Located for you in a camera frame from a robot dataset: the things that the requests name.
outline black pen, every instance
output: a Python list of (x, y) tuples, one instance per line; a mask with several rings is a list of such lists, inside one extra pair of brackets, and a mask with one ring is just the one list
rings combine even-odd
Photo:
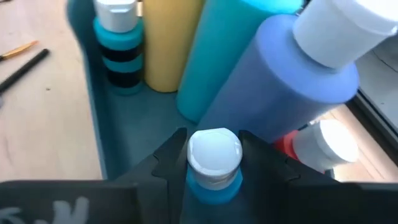
[(41, 62), (50, 51), (48, 49), (42, 50), (38, 53), (34, 58), (29, 60), (24, 66), (14, 72), (10, 77), (6, 78), (0, 84), (0, 95), (2, 95), (6, 90), (8, 90), (15, 82), (17, 82), (20, 78), (22, 78), (30, 69), (35, 67), (39, 62)]

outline white bottle cap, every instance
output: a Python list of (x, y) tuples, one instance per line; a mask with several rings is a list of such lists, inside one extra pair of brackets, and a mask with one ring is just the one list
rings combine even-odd
[(303, 164), (319, 172), (355, 162), (358, 145), (348, 129), (337, 120), (323, 120), (293, 138), (293, 148)]
[(218, 128), (195, 132), (188, 142), (187, 157), (199, 185), (221, 190), (235, 179), (242, 153), (238, 137), (226, 128)]
[(318, 63), (342, 68), (397, 33), (397, 0), (313, 0), (293, 33)]
[(138, 23), (137, 0), (96, 0), (97, 16), (110, 32), (124, 33)]

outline black stripe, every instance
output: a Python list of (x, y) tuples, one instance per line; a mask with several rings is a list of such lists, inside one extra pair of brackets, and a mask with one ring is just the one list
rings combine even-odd
[(99, 47), (102, 55), (113, 62), (130, 62), (142, 53), (142, 44), (129, 50), (112, 50), (101, 44)]
[(141, 81), (142, 69), (135, 72), (121, 73), (114, 72), (108, 69), (106, 76), (112, 85), (120, 88), (131, 88), (136, 86)]

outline blue plastic tray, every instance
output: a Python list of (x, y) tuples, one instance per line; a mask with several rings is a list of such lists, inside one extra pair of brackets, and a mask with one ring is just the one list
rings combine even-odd
[(94, 35), (92, 0), (69, 0), (67, 14), (81, 47), (88, 94), (104, 179), (115, 179), (153, 153), (177, 128), (194, 124), (177, 111), (175, 93), (157, 93), (145, 86), (132, 96), (115, 95)]

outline yellow bottle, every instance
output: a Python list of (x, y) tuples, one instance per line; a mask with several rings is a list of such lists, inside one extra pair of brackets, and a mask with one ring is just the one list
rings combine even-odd
[(177, 91), (204, 0), (145, 0), (145, 81), (159, 92)]

